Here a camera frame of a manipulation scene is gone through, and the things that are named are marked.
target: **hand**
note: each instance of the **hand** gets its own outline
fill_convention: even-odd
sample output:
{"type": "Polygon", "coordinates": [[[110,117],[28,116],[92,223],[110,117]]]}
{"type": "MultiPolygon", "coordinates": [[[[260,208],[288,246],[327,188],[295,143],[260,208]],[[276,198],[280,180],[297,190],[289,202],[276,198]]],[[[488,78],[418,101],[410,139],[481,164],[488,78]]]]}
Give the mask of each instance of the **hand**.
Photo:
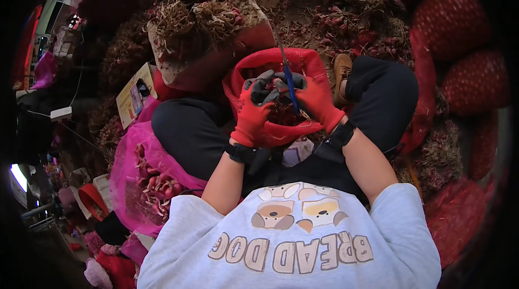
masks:
{"type": "Polygon", "coordinates": [[[269,96],[270,91],[265,90],[265,86],[274,77],[274,71],[264,72],[257,78],[245,81],[240,94],[240,104],[237,114],[237,125],[230,134],[238,144],[247,147],[254,146],[254,138],[267,121],[267,116],[274,105],[273,98],[269,96]]]}
{"type": "Polygon", "coordinates": [[[327,133],[330,133],[345,116],[344,111],[334,107],[332,97],[326,94],[312,78],[292,73],[295,97],[318,121],[327,133]]]}

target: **black pants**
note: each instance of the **black pants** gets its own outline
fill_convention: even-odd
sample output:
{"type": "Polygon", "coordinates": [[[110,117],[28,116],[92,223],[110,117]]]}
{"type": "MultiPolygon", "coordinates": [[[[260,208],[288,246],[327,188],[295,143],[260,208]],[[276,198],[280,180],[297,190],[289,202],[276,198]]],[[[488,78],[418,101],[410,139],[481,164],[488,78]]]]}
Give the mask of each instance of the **black pants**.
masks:
{"type": "MultiPolygon", "coordinates": [[[[346,86],[346,98],[357,102],[349,115],[353,124],[382,151],[396,147],[409,125],[418,101],[418,83],[406,66],[359,56],[346,86]]],[[[202,180],[216,168],[229,136],[220,126],[230,111],[198,99],[166,101],[152,117],[152,128],[165,151],[185,171],[202,180]]],[[[257,174],[243,176],[243,197],[252,190],[291,182],[308,182],[366,197],[352,178],[346,163],[335,163],[310,155],[292,168],[269,161],[257,174]]]]}

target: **black wrist strap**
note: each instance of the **black wrist strap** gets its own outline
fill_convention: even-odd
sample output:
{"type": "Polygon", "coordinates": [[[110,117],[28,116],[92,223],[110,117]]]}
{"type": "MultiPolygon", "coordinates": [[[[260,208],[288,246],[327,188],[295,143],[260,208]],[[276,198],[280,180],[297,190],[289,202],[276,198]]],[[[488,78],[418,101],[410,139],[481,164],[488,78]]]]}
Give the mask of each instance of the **black wrist strap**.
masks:
{"type": "Polygon", "coordinates": [[[337,129],[330,135],[330,138],[326,140],[326,143],[330,145],[334,150],[342,153],[342,147],[344,147],[354,135],[356,126],[351,123],[350,120],[346,124],[339,123],[337,129]]]}
{"type": "Polygon", "coordinates": [[[247,174],[256,174],[269,160],[271,151],[269,149],[253,149],[240,144],[226,144],[223,151],[227,152],[230,159],[247,165],[247,174]]]}
{"type": "Polygon", "coordinates": [[[250,164],[254,160],[255,149],[251,147],[246,147],[240,144],[235,144],[234,146],[231,144],[224,145],[224,152],[227,152],[230,156],[230,159],[236,161],[238,163],[250,164]]]}

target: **tan shoe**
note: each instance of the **tan shoe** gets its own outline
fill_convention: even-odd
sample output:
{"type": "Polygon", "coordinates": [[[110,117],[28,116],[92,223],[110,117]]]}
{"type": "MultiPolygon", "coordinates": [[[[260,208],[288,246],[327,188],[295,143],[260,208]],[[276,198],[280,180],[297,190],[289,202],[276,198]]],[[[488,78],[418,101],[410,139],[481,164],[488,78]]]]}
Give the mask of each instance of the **tan shoe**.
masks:
{"type": "Polygon", "coordinates": [[[333,94],[333,104],[337,108],[342,109],[346,104],[348,104],[348,102],[341,96],[341,82],[348,79],[350,76],[353,62],[347,54],[340,53],[335,57],[333,65],[335,69],[335,93],[333,94]]]}

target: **poster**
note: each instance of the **poster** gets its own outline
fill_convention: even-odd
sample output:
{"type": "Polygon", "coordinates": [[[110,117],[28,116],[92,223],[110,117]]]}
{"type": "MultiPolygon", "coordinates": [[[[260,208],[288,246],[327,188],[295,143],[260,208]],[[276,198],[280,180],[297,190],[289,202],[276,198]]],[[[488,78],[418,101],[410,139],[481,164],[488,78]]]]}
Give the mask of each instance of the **poster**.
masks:
{"type": "MultiPolygon", "coordinates": [[[[139,105],[134,107],[134,101],[132,100],[132,88],[137,84],[137,80],[141,78],[144,84],[148,87],[149,94],[151,97],[157,98],[157,92],[153,87],[153,72],[156,66],[150,65],[149,62],[142,65],[142,67],[133,75],[128,81],[124,89],[119,93],[115,101],[117,102],[117,109],[119,110],[119,117],[121,118],[122,128],[126,129],[131,122],[137,117],[140,112],[139,105]]],[[[142,105],[146,104],[146,98],[142,99],[142,105]]]]}

